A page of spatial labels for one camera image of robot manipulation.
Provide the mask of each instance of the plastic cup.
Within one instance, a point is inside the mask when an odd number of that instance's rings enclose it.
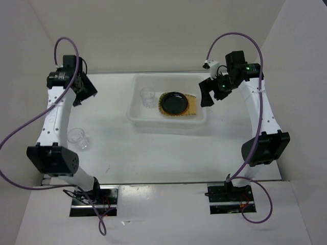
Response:
[[[85,136],[84,130],[80,128],[71,129],[67,133],[67,140],[83,150],[88,146],[88,139]]]
[[[142,99],[142,104],[146,108],[151,108],[154,107],[154,96],[155,96],[155,91],[153,88],[143,88],[140,92],[139,95],[141,96]]]

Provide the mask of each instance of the white tabletop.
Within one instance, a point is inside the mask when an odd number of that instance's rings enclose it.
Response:
[[[207,78],[207,73],[180,74]],[[208,108],[204,136],[146,134],[126,117],[134,75],[89,75],[97,96],[72,108],[68,129],[82,128],[90,148],[68,147],[78,153],[88,174],[102,184],[210,182],[224,181],[243,163],[241,146],[252,132],[238,90]],[[280,180],[276,162],[265,166],[256,179]]]
[[[100,235],[96,217],[69,217],[72,199],[61,189],[32,191],[16,245],[310,245],[290,182],[262,182],[274,209],[270,220],[255,225],[241,214],[212,214],[206,184],[121,186],[118,215],[105,217],[107,236]],[[255,184],[252,192],[259,221],[269,202]]]

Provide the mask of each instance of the white plastic tray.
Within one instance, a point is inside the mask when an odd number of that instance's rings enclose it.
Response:
[[[139,74],[133,79],[133,94],[127,110],[127,118],[140,129],[156,132],[183,133],[184,130],[200,129],[207,120],[206,109],[201,108],[201,91],[199,83],[203,80],[194,75],[151,75]],[[155,107],[142,105],[139,92],[145,87],[155,90]],[[194,116],[169,117],[159,112],[158,101],[165,92],[181,92],[196,96],[197,114]]]

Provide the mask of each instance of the gold paper plate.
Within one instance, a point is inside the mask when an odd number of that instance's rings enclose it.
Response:
[[[179,115],[172,115],[172,114],[167,113],[161,106],[161,100],[166,94],[168,94],[168,92],[163,93],[160,96],[159,103],[158,103],[159,111],[162,115],[165,115],[165,116],[194,116],[194,115],[196,115],[196,96],[183,93],[183,95],[185,95],[185,97],[188,99],[188,108]]]

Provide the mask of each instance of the purple cable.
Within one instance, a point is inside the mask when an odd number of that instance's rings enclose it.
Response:
[[[67,94],[68,90],[71,88],[74,80],[77,77],[77,73],[78,73],[78,68],[79,68],[79,54],[78,54],[78,50],[76,45],[74,44],[74,42],[68,38],[68,37],[61,37],[57,40],[56,44],[55,44],[55,49],[54,49],[54,58],[55,58],[55,64],[56,66],[58,65],[57,63],[57,46],[59,44],[59,42],[61,40],[67,40],[69,41],[72,46],[74,47],[75,50],[75,54],[76,54],[76,67],[75,67],[75,71],[73,74],[73,77],[71,79],[71,81],[69,82],[67,88],[63,91],[63,93],[57,98],[57,100],[51,105],[49,106],[49,108],[47,108],[45,111],[43,111],[42,113],[40,113],[39,115],[37,115],[36,117],[32,118],[31,120],[29,120],[28,122],[24,123],[23,125],[21,125],[20,127],[18,127],[17,129],[15,129],[13,132],[11,132],[6,138],[4,138],[4,140],[0,143],[0,150],[2,149],[2,147],[4,146],[4,144],[8,141],[8,139],[10,139],[13,135],[15,135],[17,132],[19,132],[20,130],[22,130],[23,128],[25,128],[26,126],[28,126],[29,124],[33,123],[34,121],[38,120],[39,118],[41,118],[42,116],[46,115],[48,112],[50,112],[53,108],[55,108],[56,104],[58,104],[61,99]],[[99,231],[100,233],[105,236],[107,234],[107,229],[106,226],[102,220],[103,217],[101,217],[96,209],[96,207],[94,206],[91,198],[88,196],[88,194],[80,187],[75,186],[75,185],[54,185],[54,186],[49,186],[49,187],[43,187],[43,188],[35,188],[35,187],[27,187],[27,186],[23,186],[20,184],[17,184],[15,182],[13,182],[12,180],[8,179],[8,177],[1,171],[0,169],[0,176],[2,178],[4,178],[4,180],[6,180],[9,184],[16,186],[18,188],[21,189],[25,189],[25,190],[50,190],[50,189],[56,189],[56,188],[62,188],[62,187],[76,187],[78,188],[87,198],[87,200],[89,201],[89,203],[92,205],[92,208],[94,210],[94,212],[96,213],[97,217],[99,218]]]
[[[206,56],[206,60],[209,59],[209,55],[211,53],[211,50],[213,49],[214,45],[216,44],[216,42],[224,37],[224,36],[228,36],[228,35],[238,35],[238,36],[242,36],[242,37],[245,37],[247,39],[249,39],[253,44],[254,46],[256,47],[256,50],[258,50],[258,53],[259,53],[259,57],[260,57],[260,72],[259,72],[259,91],[261,91],[262,89],[262,73],[263,73],[263,66],[264,66],[264,59],[262,57],[262,53],[261,53],[261,50],[260,50],[260,47],[258,46],[258,44],[251,38],[249,37],[248,35],[245,35],[243,33],[239,33],[239,32],[228,32],[228,33],[225,33],[219,37],[216,38],[216,40],[214,40],[214,42],[211,44],[211,47],[209,49],[209,52]],[[255,137],[254,137],[254,142],[253,142],[253,145],[251,147],[251,150],[249,152],[249,155],[247,156],[247,158],[245,159],[244,163],[242,164],[242,166],[236,171],[236,173],[231,176],[230,178],[228,178],[226,180],[226,182],[230,182],[232,181],[242,170],[243,168],[251,161],[252,157],[253,157],[253,154],[255,152],[255,149],[256,147],[258,146],[258,139],[259,139],[259,135],[260,135],[260,131],[261,131],[261,125],[262,125],[262,115],[263,115],[263,99],[262,99],[262,94],[259,93],[259,99],[260,99],[260,113],[259,113],[259,123],[258,123],[258,129],[256,131],[256,134],[255,134]]]
[[[208,51],[208,54],[206,56],[206,61],[208,61],[209,59],[209,56],[210,56],[210,53],[211,53],[211,50],[213,49],[214,45],[216,44],[216,42],[224,37],[224,36],[228,36],[228,35],[238,35],[238,36],[242,36],[242,37],[245,37],[247,38],[248,40],[250,40],[254,46],[256,47],[256,50],[258,50],[258,54],[259,54],[259,57],[260,57],[260,72],[259,72],[259,91],[261,91],[262,89],[262,73],[263,73],[263,66],[264,66],[264,59],[263,59],[263,56],[262,56],[262,53],[261,53],[261,50],[260,50],[260,47],[259,45],[251,38],[249,37],[248,35],[245,35],[243,33],[239,33],[239,32],[228,32],[228,33],[225,33],[219,37],[217,37],[214,42],[211,44],[211,47]],[[261,221],[251,221],[249,220],[247,217],[245,217],[243,211],[245,209],[245,207],[242,209],[242,215],[243,217],[249,221],[250,223],[253,223],[253,224],[260,224],[260,223],[263,223],[265,221],[267,221],[271,214],[272,214],[272,201],[271,201],[271,198],[270,198],[270,195],[269,193],[267,192],[267,190],[258,182],[258,181],[255,181],[255,180],[252,180],[250,178],[247,178],[247,177],[237,177],[237,175],[244,169],[244,167],[249,164],[249,162],[251,161],[252,157],[253,157],[253,154],[256,150],[256,147],[258,146],[258,140],[259,140],[259,135],[260,135],[260,132],[261,132],[261,126],[262,126],[262,116],[263,116],[263,98],[262,98],[262,94],[259,93],[259,101],[260,101],[260,112],[259,112],[259,122],[258,122],[258,129],[256,130],[256,134],[255,134],[255,137],[254,137],[254,141],[253,141],[253,145],[251,147],[251,150],[248,154],[248,156],[246,157],[244,163],[242,164],[242,166],[235,172],[235,174],[233,174],[233,176],[231,176],[230,178],[228,178],[226,180],[226,182],[230,182],[232,181],[233,179],[244,179],[244,180],[249,180],[250,182],[254,182],[255,184],[259,185],[263,190],[264,192],[267,194],[267,197],[269,199],[269,202],[270,202],[270,212],[269,212],[269,215],[264,219],[264,220],[261,220]]]
[[[270,216],[271,216],[271,214],[272,214],[272,200],[271,200],[271,197],[270,197],[268,191],[266,190],[266,188],[263,187],[263,185],[260,184],[258,181],[256,181],[256,180],[252,180],[252,179],[247,178],[247,177],[235,177],[234,179],[244,179],[244,180],[249,180],[250,182],[253,182],[253,183],[257,184],[258,186],[260,186],[260,187],[262,188],[262,190],[264,190],[264,192],[266,193],[266,195],[267,195],[267,197],[268,197],[268,199],[269,199],[269,203],[270,203],[270,211],[269,211],[269,214],[268,214],[267,217],[265,217],[265,218],[264,218],[263,220],[261,220],[261,221],[252,221],[252,220],[249,220],[247,217],[245,217],[245,215],[244,215],[244,210],[245,210],[247,207],[249,207],[250,205],[246,205],[246,206],[244,206],[244,207],[242,208],[241,212],[242,212],[242,216],[243,216],[243,218],[245,218],[246,221],[249,221],[249,222],[252,223],[252,224],[261,224],[261,223],[266,222],[266,221],[270,218]]]

